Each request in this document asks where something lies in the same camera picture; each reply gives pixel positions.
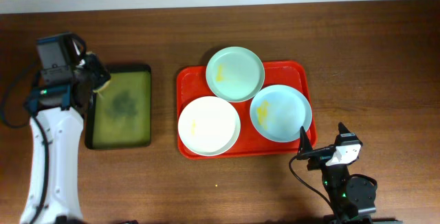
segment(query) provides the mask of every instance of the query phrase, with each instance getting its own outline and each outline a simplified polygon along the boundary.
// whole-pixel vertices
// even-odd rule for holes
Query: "light blue plate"
[[[255,129],[274,142],[292,142],[300,137],[300,128],[311,124],[309,101],[298,90],[273,85],[258,92],[250,105]]]
[[[229,102],[249,100],[264,83],[264,67],[258,56],[242,47],[218,51],[206,67],[206,82],[219,98]]]

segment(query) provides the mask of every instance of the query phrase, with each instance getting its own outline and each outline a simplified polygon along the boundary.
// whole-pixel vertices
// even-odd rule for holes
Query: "black wire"
[[[44,208],[44,202],[46,201],[47,194],[47,184],[49,182],[49,142],[46,137],[46,133],[44,131],[43,126],[37,120],[35,115],[31,115],[31,118],[34,120],[38,129],[40,130],[41,135],[43,136],[43,145],[44,145],[44,181],[43,181],[43,190],[41,191],[41,198],[38,207],[36,208],[35,215],[30,221],[30,224],[33,224],[37,218],[40,216],[41,211]]]
[[[323,195],[321,192],[319,192],[317,189],[311,187],[308,183],[304,182],[295,172],[294,169],[292,168],[292,162],[296,159],[297,155],[295,155],[293,158],[290,159],[289,161],[289,169],[290,172],[295,176],[295,178],[301,182],[303,185],[305,185],[305,187],[309,188],[310,190],[312,190],[313,192],[315,192],[316,194],[318,194],[320,197],[322,197],[322,199],[325,200],[325,202],[330,206],[331,211],[333,211],[333,214],[336,217],[336,220],[338,221],[337,223],[342,223],[341,220],[339,219],[338,213],[335,211],[335,209],[333,208],[332,204],[330,203],[330,201],[325,197],[325,195]]]
[[[11,91],[16,87],[17,83],[20,82],[20,80],[22,80],[35,66],[37,66],[38,61],[36,60],[35,62],[33,62],[32,64],[30,64],[29,66],[27,66],[13,81],[12,83],[6,88],[5,94],[3,95],[3,98],[1,99],[0,102],[0,118],[1,121],[8,127],[10,128],[23,128],[26,127],[27,125],[29,125],[29,122],[26,121],[25,123],[22,124],[11,124],[9,123],[9,121],[6,119],[6,115],[5,115],[5,107],[6,107],[6,101],[9,98],[9,95],[11,93]]]

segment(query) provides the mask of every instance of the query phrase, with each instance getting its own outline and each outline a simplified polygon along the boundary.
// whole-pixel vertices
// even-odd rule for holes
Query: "green tray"
[[[85,145],[90,149],[133,148],[151,143],[151,69],[108,67],[111,82],[92,96]]]

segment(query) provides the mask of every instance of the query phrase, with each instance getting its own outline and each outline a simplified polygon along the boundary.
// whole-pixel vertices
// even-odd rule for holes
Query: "black cable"
[[[43,145],[44,145],[44,181],[43,181],[43,190],[41,191],[41,198],[38,207],[36,208],[35,215],[30,221],[30,224],[33,224],[37,218],[40,216],[41,211],[44,208],[44,202],[46,201],[47,194],[47,185],[49,183],[49,142],[47,140],[46,133],[44,131],[43,126],[37,120],[35,115],[31,115],[31,118],[34,120],[38,129],[40,130],[41,135],[43,136]]]
[[[1,121],[8,127],[10,128],[23,128],[27,125],[29,125],[29,122],[26,121],[25,123],[22,124],[11,124],[9,123],[9,121],[6,119],[6,115],[5,115],[5,107],[6,107],[6,101],[9,98],[9,95],[11,93],[11,91],[15,88],[15,86],[17,85],[17,83],[20,82],[20,80],[22,80],[30,71],[31,69],[33,69],[35,66],[38,65],[38,61],[36,60],[35,62],[33,62],[32,64],[30,64],[29,66],[27,66],[27,68],[25,68],[13,81],[12,83],[6,88],[5,94],[3,95],[3,98],[1,99],[0,102],[0,118]]]
[[[321,192],[319,192],[317,189],[311,187],[308,183],[304,182],[295,172],[294,169],[292,168],[292,162],[296,159],[297,155],[295,155],[293,158],[290,159],[289,161],[289,169],[290,172],[295,176],[295,178],[301,182],[303,185],[305,185],[305,187],[309,188],[310,190],[312,190],[313,192],[315,192],[316,194],[318,194],[320,197],[322,197],[322,199],[325,200],[325,202],[330,206],[331,211],[333,211],[333,214],[336,217],[337,220],[337,224],[338,223],[342,223],[341,220],[339,219],[338,213],[335,211],[335,209],[333,208],[332,204],[330,203],[330,201],[325,197],[325,195],[323,195]]]

